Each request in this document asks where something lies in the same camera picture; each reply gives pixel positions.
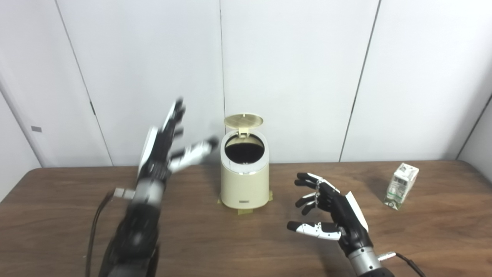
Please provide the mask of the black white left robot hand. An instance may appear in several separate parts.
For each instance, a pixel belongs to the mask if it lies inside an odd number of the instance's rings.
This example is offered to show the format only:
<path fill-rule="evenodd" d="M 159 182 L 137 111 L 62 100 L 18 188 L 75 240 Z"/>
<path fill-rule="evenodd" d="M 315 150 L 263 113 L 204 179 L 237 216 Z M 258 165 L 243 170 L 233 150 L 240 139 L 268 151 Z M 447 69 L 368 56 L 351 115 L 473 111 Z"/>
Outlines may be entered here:
<path fill-rule="evenodd" d="M 217 149 L 219 139 L 212 136 L 177 152 L 170 152 L 174 140 L 183 134 L 179 124 L 185 112 L 183 98 L 178 98 L 172 104 L 162 127 L 151 126 L 138 166 L 137 182 L 156 179 L 165 184 L 174 172 L 202 161 Z"/>

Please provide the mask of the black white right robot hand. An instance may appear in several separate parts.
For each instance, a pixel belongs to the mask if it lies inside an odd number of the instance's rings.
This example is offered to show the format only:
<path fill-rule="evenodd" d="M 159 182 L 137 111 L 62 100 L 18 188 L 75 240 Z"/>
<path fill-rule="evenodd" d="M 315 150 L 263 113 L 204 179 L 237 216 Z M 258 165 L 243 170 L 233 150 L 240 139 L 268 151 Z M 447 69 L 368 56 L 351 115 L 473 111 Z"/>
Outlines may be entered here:
<path fill-rule="evenodd" d="M 297 173 L 294 184 L 314 190 L 295 203 L 297 208 L 302 207 L 301 214 L 307 215 L 317 208 L 328 212 L 332 222 L 290 221 L 287 224 L 288 230 L 322 240 L 335 240 L 347 257 L 359 249 L 374 247 L 367 221 L 351 192 L 343 195 L 329 181 L 309 172 Z"/>

